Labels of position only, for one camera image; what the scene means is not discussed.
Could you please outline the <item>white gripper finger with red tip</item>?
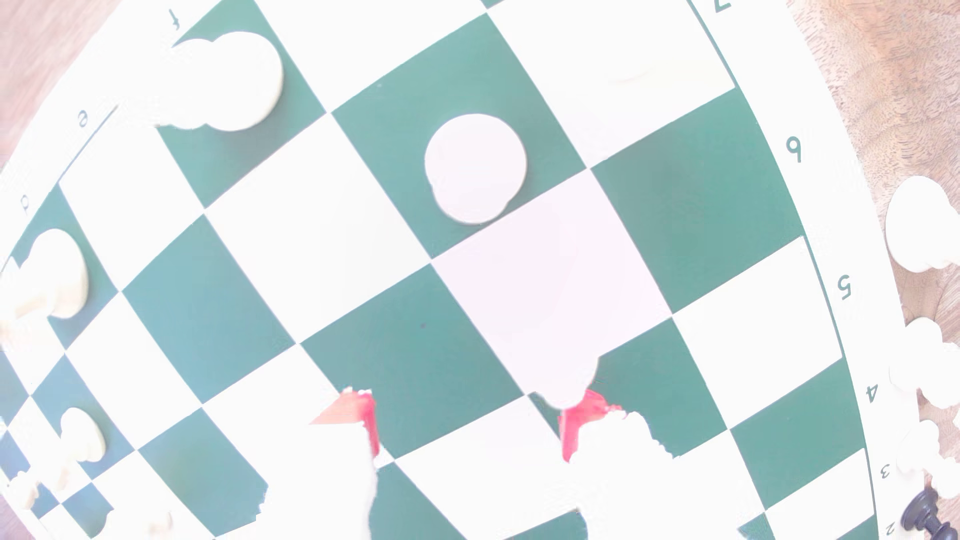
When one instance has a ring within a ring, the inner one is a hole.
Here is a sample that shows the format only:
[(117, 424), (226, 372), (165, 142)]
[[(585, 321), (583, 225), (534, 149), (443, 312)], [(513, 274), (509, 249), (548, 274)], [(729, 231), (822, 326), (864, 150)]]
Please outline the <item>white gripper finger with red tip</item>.
[(742, 539), (720, 509), (689, 509), (692, 478), (639, 412), (585, 390), (558, 428), (585, 538)]
[(377, 403), (345, 388), (309, 423), (278, 437), (279, 463), (255, 518), (256, 539), (371, 539), (378, 492)]

